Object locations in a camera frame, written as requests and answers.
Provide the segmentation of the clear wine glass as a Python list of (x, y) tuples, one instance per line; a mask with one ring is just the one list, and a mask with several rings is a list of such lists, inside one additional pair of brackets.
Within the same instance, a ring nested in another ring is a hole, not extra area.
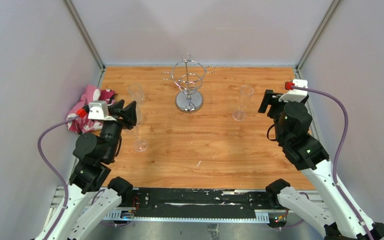
[(141, 126), (144, 122), (144, 117), (139, 105), (136, 106), (136, 118), (137, 118), (137, 126)]
[(133, 101), (136, 101), (138, 105), (143, 105), (145, 103), (145, 94), (142, 86), (139, 83), (131, 83), (127, 87), (128, 93)]
[(232, 117), (235, 121), (243, 121), (246, 118), (246, 113), (244, 107), (249, 103), (252, 95), (254, 93), (254, 88), (251, 85), (244, 84), (240, 87), (239, 94), (239, 109), (236, 109), (232, 112)]
[(140, 127), (135, 126), (132, 129), (126, 129), (128, 135), (134, 138), (133, 148), (136, 152), (144, 152), (148, 147), (148, 142), (144, 138), (140, 138)]

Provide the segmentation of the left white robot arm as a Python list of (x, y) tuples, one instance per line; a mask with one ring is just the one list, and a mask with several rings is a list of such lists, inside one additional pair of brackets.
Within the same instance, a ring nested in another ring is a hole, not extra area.
[(137, 103), (125, 105), (119, 100), (108, 106), (104, 100), (92, 101), (78, 109), (73, 117), (61, 122), (62, 125), (87, 117), (102, 122), (99, 135), (81, 134), (76, 142), (73, 155), (78, 159), (68, 181), (60, 174), (64, 197), (59, 213), (37, 236), (38, 240), (82, 240), (117, 206), (126, 207), (133, 201), (133, 185), (121, 177), (113, 178), (101, 198), (86, 208), (102, 189), (122, 145), (122, 130), (132, 130), (137, 125)]

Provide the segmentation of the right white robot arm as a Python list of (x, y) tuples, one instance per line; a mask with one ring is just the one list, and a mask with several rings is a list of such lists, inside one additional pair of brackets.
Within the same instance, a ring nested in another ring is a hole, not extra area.
[(283, 207), (293, 211), (325, 240), (381, 240), (384, 223), (373, 221), (341, 187), (327, 151), (309, 133), (313, 119), (305, 106), (308, 96), (297, 100), (282, 97), (281, 93), (267, 89), (258, 112), (273, 120), (274, 140), (286, 159), (313, 184), (326, 208), (316, 205), (281, 178), (265, 188), (266, 204), (272, 209)]

